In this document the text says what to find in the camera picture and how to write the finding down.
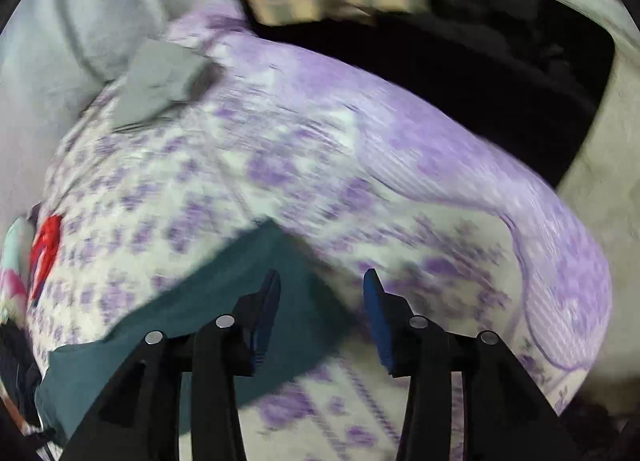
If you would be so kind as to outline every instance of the teal cloth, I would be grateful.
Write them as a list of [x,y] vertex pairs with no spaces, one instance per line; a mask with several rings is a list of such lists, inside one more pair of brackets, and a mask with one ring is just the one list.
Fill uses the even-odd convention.
[[[210,263],[174,289],[124,317],[101,341],[62,346],[49,355],[49,369],[36,391],[45,428],[62,446],[82,421],[113,373],[145,334],[161,330],[186,335],[233,309],[242,295],[257,291],[269,269],[281,277],[282,292],[266,359],[253,378],[236,378],[238,405],[273,392],[311,370],[335,351],[354,323],[351,313],[312,272],[294,238],[268,220],[241,235]],[[180,415],[188,415],[183,384]],[[181,421],[180,431],[190,429]]]

